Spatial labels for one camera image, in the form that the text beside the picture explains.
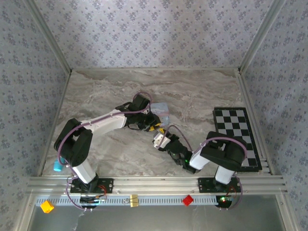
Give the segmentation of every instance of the red cube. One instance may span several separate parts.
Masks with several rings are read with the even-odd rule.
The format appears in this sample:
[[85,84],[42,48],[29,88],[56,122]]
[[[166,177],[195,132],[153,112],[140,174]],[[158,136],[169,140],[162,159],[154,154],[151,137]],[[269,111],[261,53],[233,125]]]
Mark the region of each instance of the red cube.
[[193,202],[193,198],[188,195],[183,199],[183,203],[185,206],[189,206]]

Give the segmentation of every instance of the yellow block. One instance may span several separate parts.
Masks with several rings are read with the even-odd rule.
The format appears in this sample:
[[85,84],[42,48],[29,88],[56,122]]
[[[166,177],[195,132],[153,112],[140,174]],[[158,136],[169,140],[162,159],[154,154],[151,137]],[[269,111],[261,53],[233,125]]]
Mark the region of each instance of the yellow block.
[[50,213],[54,209],[54,206],[49,201],[45,201],[40,205],[40,207],[42,208],[44,213]]
[[130,195],[130,207],[138,207],[138,195]]

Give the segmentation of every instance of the small yellow clamp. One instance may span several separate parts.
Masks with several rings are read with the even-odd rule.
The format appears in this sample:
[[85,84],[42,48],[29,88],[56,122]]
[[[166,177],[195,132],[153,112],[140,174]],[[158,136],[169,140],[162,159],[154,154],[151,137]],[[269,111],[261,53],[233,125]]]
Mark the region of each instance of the small yellow clamp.
[[44,213],[50,213],[54,209],[54,206],[49,201],[45,201],[40,205],[40,207],[42,208]]
[[138,195],[136,195],[136,194],[130,195],[129,201],[130,201],[130,207],[138,207],[139,206]]
[[151,126],[150,127],[150,129],[149,129],[149,131],[154,131],[154,130],[156,130],[158,127],[159,127],[159,125],[161,125],[162,123],[158,123],[158,124],[156,124],[155,126]]

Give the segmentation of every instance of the metal bracket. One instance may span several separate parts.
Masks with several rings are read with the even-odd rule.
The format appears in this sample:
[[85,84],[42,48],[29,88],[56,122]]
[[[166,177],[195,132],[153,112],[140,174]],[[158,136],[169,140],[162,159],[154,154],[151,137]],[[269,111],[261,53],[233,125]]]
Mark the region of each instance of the metal bracket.
[[[71,193],[89,193],[84,190],[82,183],[75,179],[72,182],[73,187],[71,187]],[[113,178],[99,178],[97,181],[97,185],[102,185],[106,189],[106,193],[112,193],[112,189],[114,187],[114,179]],[[95,187],[91,194],[102,194],[102,189],[99,187]]]
[[199,178],[198,187],[199,187],[199,193],[220,193],[220,192],[221,193],[232,193],[232,192],[234,193],[234,189],[238,193],[241,192],[241,188],[238,185],[238,181],[235,177],[231,178],[231,181],[228,185],[226,185],[226,188],[219,188],[219,189],[214,184],[214,178]]

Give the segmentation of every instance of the aluminum frame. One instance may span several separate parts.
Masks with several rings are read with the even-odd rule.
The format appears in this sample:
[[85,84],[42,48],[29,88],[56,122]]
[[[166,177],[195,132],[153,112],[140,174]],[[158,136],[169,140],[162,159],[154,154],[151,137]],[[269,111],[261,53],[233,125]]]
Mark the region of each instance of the aluminum frame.
[[[264,137],[262,135],[256,113],[253,109],[252,101],[248,93],[247,84],[245,79],[239,74],[235,68],[218,68],[220,72],[234,72],[234,76],[237,78],[240,92],[243,96],[247,113],[251,122],[253,135],[256,139],[256,145],[261,158],[265,162],[267,159],[268,171],[260,172],[254,175],[238,174],[240,181],[243,185],[244,195],[276,195],[276,199],[279,205],[281,216],[287,231],[300,231],[298,221],[295,217],[294,210],[290,203],[290,197],[287,193],[287,188],[284,184],[283,177],[275,175],[275,169],[270,160],[270,155],[266,148]],[[61,108],[64,99],[64,93],[59,103]],[[51,136],[55,129],[55,123],[52,126]],[[46,147],[44,154],[47,153],[49,145]],[[41,175],[45,159],[42,160],[39,169],[39,175]],[[197,179],[201,176],[189,176],[189,177],[111,177],[114,178],[114,189],[112,195],[130,195],[138,194],[142,195],[200,195],[198,189]],[[32,177],[27,189],[27,196],[24,198],[21,205],[19,216],[16,218],[15,231],[26,231],[30,225],[33,209],[35,207],[35,201],[37,196],[55,196],[63,195],[66,186],[67,176],[50,176],[50,177]],[[222,195],[223,193],[203,193],[202,195]]]

